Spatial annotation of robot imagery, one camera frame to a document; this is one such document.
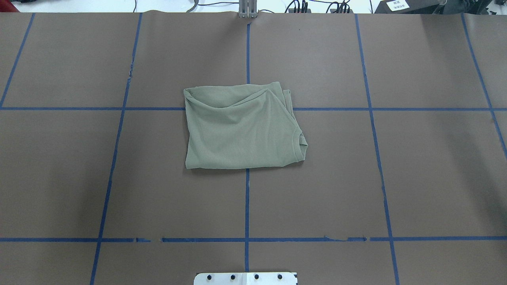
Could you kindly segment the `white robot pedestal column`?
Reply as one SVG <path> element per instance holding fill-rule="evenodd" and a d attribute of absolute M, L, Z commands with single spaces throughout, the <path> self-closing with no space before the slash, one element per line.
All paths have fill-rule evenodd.
<path fill-rule="evenodd" d="M 197 274 L 194 285 L 297 285 L 293 272 L 217 272 Z"/>

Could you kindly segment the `olive green long-sleeve shirt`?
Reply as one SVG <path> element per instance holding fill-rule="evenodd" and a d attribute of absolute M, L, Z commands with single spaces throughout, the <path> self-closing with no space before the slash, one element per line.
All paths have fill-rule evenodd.
<path fill-rule="evenodd" d="M 284 167 L 306 159 L 292 94 L 281 83 L 199 86 L 183 96 L 187 169 Z"/>

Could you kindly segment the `black box with label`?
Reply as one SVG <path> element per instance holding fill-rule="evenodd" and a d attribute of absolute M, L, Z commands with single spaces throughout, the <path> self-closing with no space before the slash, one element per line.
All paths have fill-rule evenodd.
<path fill-rule="evenodd" d="M 383 0 L 374 14 L 432 14 L 445 0 Z"/>

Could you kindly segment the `aluminium frame post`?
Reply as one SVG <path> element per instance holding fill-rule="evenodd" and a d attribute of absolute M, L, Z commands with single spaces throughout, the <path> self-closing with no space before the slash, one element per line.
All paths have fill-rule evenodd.
<path fill-rule="evenodd" d="M 257 18 L 257 0 L 238 0 L 238 7 L 239 18 Z"/>

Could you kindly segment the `brown paper table cover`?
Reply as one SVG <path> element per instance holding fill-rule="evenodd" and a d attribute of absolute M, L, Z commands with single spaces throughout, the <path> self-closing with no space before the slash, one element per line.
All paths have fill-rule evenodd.
<path fill-rule="evenodd" d="M 189 170 L 183 90 L 279 81 L 283 168 Z M 506 17 L 1 14 L 1 284 L 506 284 Z"/>

